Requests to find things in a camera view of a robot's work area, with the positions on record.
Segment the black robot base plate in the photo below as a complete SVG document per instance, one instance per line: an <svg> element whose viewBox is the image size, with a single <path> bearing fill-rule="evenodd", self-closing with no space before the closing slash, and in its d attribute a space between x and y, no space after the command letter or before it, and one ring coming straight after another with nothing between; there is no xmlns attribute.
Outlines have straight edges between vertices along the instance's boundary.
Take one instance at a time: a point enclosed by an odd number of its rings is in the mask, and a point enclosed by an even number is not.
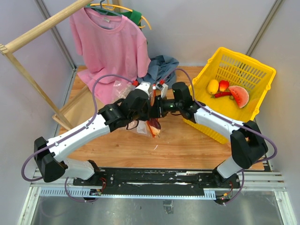
<svg viewBox="0 0 300 225"><path fill-rule="evenodd" d="M105 185L104 194L137 196L196 196L204 189L238 189L238 175L222 178L212 170L102 168L88 180L76 178L75 186Z"/></svg>

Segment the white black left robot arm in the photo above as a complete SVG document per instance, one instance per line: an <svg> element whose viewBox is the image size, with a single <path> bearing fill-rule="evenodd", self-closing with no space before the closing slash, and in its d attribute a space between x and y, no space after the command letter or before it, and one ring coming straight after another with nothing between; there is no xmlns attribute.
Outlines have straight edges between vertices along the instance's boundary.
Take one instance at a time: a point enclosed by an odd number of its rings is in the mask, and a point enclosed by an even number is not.
<svg viewBox="0 0 300 225"><path fill-rule="evenodd" d="M137 87L125 99L105 105L95 117L61 136L48 140L38 138L35 147L46 147L35 158L44 182L53 182L62 177L76 177L92 186L98 184L100 173L94 161L78 161L68 156L100 136L127 127L134 120L146 118L150 109L149 97L147 89Z"/></svg>

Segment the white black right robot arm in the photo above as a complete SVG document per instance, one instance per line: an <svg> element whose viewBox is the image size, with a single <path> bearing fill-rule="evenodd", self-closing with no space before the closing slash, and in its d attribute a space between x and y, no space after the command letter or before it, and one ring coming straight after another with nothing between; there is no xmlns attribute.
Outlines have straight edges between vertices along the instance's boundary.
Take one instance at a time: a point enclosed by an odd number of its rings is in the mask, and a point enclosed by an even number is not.
<svg viewBox="0 0 300 225"><path fill-rule="evenodd" d="M230 157L212 172L211 180L215 186L224 187L230 177L250 168L268 152L265 139L254 121L234 120L212 110L206 104L195 100L184 82L173 84L172 99L167 99L167 89L166 84L157 83L152 86L153 91L159 90L161 93L154 96L151 117L162 118L168 113L179 112L184 119L216 132L230 143Z"/></svg>

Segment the clear orange zip top bag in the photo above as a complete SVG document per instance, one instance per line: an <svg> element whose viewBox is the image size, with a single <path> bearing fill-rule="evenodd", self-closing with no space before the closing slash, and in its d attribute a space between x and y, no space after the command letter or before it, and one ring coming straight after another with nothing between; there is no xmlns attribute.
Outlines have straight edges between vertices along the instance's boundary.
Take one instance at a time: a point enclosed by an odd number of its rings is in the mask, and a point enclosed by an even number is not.
<svg viewBox="0 0 300 225"><path fill-rule="evenodd" d="M152 138L159 137L161 125L158 119L150 118L150 110L156 96L153 84L142 81L132 85L128 82L115 81L112 96L114 100L124 100L124 108L129 110L130 123L125 126L126 130Z"/></svg>

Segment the watermelon slice toy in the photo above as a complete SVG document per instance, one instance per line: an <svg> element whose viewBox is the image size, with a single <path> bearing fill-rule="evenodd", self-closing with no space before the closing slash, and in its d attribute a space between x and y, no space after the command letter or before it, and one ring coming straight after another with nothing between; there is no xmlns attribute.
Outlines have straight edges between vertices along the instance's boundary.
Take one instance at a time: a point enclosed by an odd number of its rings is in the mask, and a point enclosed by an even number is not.
<svg viewBox="0 0 300 225"><path fill-rule="evenodd" d="M230 86L229 91L232 93L234 100L239 108L243 108L248 104L249 93L241 86Z"/></svg>

